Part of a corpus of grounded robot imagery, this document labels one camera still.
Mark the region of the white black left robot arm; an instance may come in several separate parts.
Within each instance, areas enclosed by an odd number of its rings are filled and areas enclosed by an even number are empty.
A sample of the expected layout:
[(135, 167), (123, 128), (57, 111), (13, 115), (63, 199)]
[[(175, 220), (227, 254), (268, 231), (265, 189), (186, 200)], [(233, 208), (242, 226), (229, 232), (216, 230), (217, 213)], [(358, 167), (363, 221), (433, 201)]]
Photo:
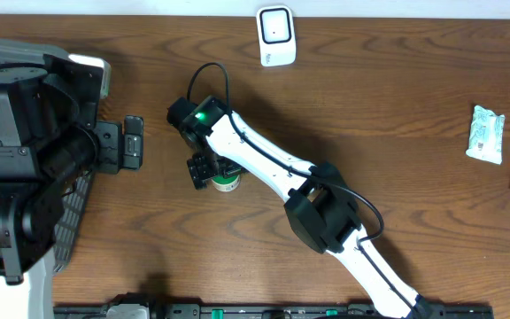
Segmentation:
[(97, 173), (143, 164), (143, 119), (97, 118), (110, 65), (40, 53), (0, 62), (0, 318), (51, 318)]

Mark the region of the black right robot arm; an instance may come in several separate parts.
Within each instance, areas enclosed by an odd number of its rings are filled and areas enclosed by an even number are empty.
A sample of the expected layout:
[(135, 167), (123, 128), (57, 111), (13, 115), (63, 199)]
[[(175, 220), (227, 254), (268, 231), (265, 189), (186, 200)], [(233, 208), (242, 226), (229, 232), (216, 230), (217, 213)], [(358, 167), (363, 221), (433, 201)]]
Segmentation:
[(379, 315), (432, 315), (429, 303), (376, 250), (374, 236), (358, 216), (359, 205), (376, 208), (347, 187), (336, 167), (314, 165), (285, 152), (215, 97), (199, 105), (181, 97), (168, 108), (166, 119), (194, 152), (187, 166), (196, 189), (220, 178), (221, 188), (228, 191), (239, 175), (254, 175), (281, 198), (295, 235), (313, 251), (336, 258)]

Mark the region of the teal white snack packet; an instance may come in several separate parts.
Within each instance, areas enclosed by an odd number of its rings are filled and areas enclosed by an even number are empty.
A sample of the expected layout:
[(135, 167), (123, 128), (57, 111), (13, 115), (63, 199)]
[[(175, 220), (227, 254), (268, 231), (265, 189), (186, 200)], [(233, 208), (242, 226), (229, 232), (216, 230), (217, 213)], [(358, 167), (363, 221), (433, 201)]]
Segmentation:
[(502, 138), (506, 116), (480, 105), (474, 107), (466, 154), (496, 165), (502, 163)]

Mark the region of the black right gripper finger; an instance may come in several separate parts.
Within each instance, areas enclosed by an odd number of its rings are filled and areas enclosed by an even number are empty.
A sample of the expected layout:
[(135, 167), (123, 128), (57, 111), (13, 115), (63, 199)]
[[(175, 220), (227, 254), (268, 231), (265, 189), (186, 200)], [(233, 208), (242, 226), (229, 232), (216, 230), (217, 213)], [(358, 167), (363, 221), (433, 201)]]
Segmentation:
[(202, 153), (195, 153), (187, 160), (189, 175), (196, 190), (207, 187), (207, 183), (219, 175), (217, 166), (213, 159)]
[(246, 172), (246, 169), (231, 159), (221, 157), (219, 159), (219, 171), (222, 177), (233, 177)]

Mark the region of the green lid white jar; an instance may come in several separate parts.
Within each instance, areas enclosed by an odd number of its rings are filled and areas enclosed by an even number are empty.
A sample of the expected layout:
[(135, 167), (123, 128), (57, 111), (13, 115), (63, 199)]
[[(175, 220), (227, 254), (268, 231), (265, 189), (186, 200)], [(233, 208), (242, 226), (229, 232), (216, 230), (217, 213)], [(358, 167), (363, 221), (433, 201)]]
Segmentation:
[(212, 185), (217, 191), (230, 192), (237, 188), (241, 182), (240, 175), (234, 175), (230, 177), (215, 176), (212, 179)]

